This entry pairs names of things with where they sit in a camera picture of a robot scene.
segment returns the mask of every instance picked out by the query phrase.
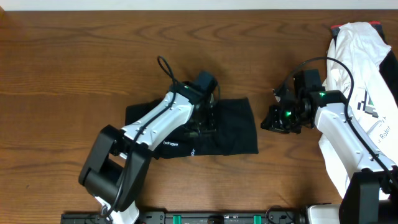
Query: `white wall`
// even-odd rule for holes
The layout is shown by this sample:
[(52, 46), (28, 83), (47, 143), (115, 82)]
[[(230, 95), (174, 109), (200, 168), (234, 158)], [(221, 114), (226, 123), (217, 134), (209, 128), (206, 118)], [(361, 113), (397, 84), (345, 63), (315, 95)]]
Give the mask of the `white wall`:
[(5, 11), (398, 9), (398, 0), (0, 0)]

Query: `wooden table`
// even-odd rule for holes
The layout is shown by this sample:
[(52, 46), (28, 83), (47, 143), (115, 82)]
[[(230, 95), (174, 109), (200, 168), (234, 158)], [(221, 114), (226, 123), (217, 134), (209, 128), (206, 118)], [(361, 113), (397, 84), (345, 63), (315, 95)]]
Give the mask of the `wooden table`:
[[(139, 207), (266, 210), (341, 201), (320, 133), (259, 128), (298, 63), (325, 55), (329, 27), (381, 21), (398, 47), (398, 11), (6, 12), (0, 25), (0, 222), (58, 223), (95, 211), (78, 174), (98, 132), (121, 127), (126, 106), (163, 97), (170, 79), (208, 70), (223, 98), (248, 97), (258, 155), (153, 160)], [(325, 63), (314, 63), (325, 73)]]

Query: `black cloth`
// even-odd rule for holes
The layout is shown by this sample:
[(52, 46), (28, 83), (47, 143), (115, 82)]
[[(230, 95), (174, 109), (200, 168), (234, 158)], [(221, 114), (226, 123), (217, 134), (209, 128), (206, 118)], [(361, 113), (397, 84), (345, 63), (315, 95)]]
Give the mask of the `black cloth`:
[[(381, 23), (380, 22), (369, 22), (369, 23), (372, 25), (374, 29), (376, 29), (377, 33), (380, 35), (384, 43), (387, 44)], [(331, 32), (333, 34), (335, 44), (339, 31), (340, 31), (339, 26), (331, 27)], [(379, 71), (384, 81), (386, 82), (388, 88), (390, 89), (390, 92), (393, 95), (396, 104), (398, 105), (398, 61), (392, 50), (390, 50), (390, 52), (386, 55), (384, 60), (380, 63)]]
[[(126, 108), (126, 125), (129, 125), (151, 109), (161, 100), (132, 105)], [(170, 159), (184, 156), (258, 154), (257, 132), (249, 100), (219, 100), (212, 112), (216, 131), (211, 135), (188, 138), (186, 129), (180, 126), (172, 131), (155, 151), (154, 157)]]

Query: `white cloth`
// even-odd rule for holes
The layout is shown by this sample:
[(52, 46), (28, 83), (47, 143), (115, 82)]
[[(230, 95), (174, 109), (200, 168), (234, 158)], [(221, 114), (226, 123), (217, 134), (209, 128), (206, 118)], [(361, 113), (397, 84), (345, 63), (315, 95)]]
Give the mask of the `white cloth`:
[[(330, 43), (328, 57), (343, 62), (351, 70), (354, 90), (349, 105), (354, 116), (376, 146), (396, 163), (398, 108), (379, 72), (380, 63), (390, 50), (369, 23), (356, 22), (340, 27), (336, 43), (334, 40)], [(347, 97), (351, 89), (348, 72), (331, 60), (326, 65), (327, 78), (323, 84), (326, 90), (340, 90)], [(319, 146), (326, 171), (343, 198), (349, 185), (344, 165), (326, 136), (321, 137)]]

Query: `green tape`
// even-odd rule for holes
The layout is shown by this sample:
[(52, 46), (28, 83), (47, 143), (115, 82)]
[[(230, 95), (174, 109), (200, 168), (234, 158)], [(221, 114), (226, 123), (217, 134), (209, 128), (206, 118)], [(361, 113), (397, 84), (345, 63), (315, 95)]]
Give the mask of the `green tape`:
[(254, 221), (253, 224), (261, 224), (261, 216), (260, 215), (255, 215), (253, 217)]
[(180, 215), (173, 216), (173, 224), (181, 224), (181, 216)]

